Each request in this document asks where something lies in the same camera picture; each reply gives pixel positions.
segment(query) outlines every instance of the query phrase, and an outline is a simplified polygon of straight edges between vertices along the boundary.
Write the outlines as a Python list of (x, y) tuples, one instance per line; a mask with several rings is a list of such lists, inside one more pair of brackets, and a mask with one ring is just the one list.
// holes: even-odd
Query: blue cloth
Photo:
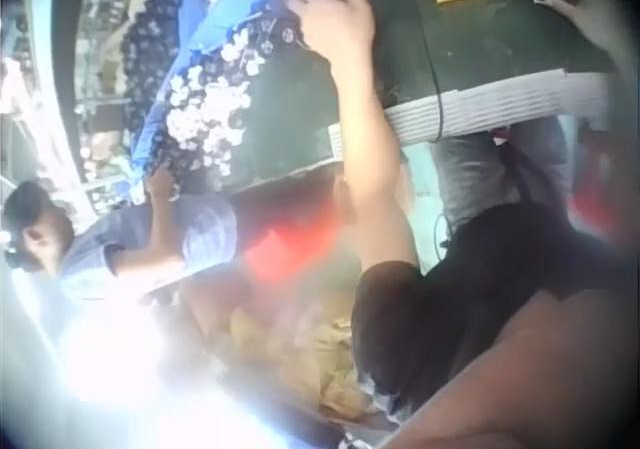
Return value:
[(260, 1), (263, 0), (219, 0), (208, 14), (204, 0), (182, 1), (178, 13), (180, 51), (167, 72), (156, 95), (156, 102), (151, 107), (140, 136), (132, 147), (132, 186), (138, 184), (144, 175), (151, 154), (153, 136), (162, 126), (166, 115), (164, 94), (173, 76), (189, 67), (194, 52), (211, 52), (224, 44), (229, 30), (250, 16), (254, 5)]
[[(174, 201), (172, 208), (174, 224), (184, 234), (185, 267), (182, 274), (163, 281), (163, 285), (233, 259), (238, 240), (237, 220), (225, 199), (217, 195), (185, 195)], [(112, 212), (77, 236), (60, 268), (63, 291), (73, 299), (105, 299), (117, 285), (108, 254), (111, 250), (147, 247), (151, 221), (149, 204), (126, 207)]]

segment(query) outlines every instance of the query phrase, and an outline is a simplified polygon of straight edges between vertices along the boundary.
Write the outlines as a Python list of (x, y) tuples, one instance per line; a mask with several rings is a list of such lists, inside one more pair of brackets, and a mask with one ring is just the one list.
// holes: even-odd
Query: black shirt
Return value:
[(494, 207), (463, 226), (426, 275), (406, 262), (367, 270), (353, 310), (363, 389), (401, 422), (489, 349), (538, 290), (560, 299), (633, 286), (633, 265), (535, 203)]

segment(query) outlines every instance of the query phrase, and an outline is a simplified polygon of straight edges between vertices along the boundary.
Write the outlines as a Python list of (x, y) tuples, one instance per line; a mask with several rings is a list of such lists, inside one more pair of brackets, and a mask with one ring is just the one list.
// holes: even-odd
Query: blue shirt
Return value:
[[(233, 259), (238, 233), (231, 204), (218, 195), (181, 196), (171, 204), (173, 222), (184, 235), (185, 267), (163, 285)], [(107, 252), (145, 248), (151, 236), (151, 221), (150, 204), (127, 207), (112, 212), (77, 236), (60, 267), (63, 291), (74, 299), (106, 298), (117, 281)]]

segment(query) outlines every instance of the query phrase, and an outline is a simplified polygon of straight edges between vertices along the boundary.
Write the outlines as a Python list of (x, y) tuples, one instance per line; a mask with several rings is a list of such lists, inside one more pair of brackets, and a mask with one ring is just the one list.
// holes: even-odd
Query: black wire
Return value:
[[(447, 223), (447, 241), (438, 244), (438, 227), (440, 226), (440, 221), (444, 219)], [(436, 217), (436, 222), (433, 224), (433, 250), (436, 253), (436, 257), (438, 261), (442, 261), (442, 257), (440, 257), (440, 249), (446, 249), (449, 245), (449, 241), (451, 240), (451, 224), (449, 224), (449, 220), (447, 217), (440, 213), (438, 217)]]
[(427, 20), (426, 17), (423, 17), (420, 4), (418, 4), (418, 0), (413, 0), (413, 4), (416, 10), (416, 14), (418, 16), (418, 20), (420, 21), (420, 25), (422, 26), (422, 45), (424, 47), (425, 54), (427, 55), (427, 62), (429, 64), (429, 70), (431, 71), (431, 79), (433, 80), (433, 86), (436, 90), (436, 95), (438, 96), (438, 113), (440, 115), (440, 122), (438, 125), (438, 134), (435, 139), (429, 141), (430, 143), (436, 143), (440, 139), (442, 139), (442, 133), (444, 131), (444, 107), (442, 104), (442, 91), (440, 90), (440, 81), (438, 80), (438, 74), (436, 73), (436, 68), (433, 64), (433, 57), (431, 56), (431, 51), (429, 50), (429, 43), (427, 42), (427, 34), (424, 28), (424, 21)]

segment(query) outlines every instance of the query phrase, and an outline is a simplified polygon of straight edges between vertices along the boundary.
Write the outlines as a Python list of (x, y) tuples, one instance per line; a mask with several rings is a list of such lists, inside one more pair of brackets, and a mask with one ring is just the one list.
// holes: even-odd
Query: blue tarp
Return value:
[(144, 176), (144, 169), (151, 154), (153, 136), (162, 126), (166, 115), (163, 96), (175, 74), (189, 67), (193, 52), (208, 53), (219, 48), (227, 40), (229, 29), (251, 15), (256, 3), (263, 0), (219, 0), (207, 13), (206, 0), (182, 0), (178, 12), (180, 51), (156, 95), (140, 135), (131, 148), (133, 180), (135, 187)]

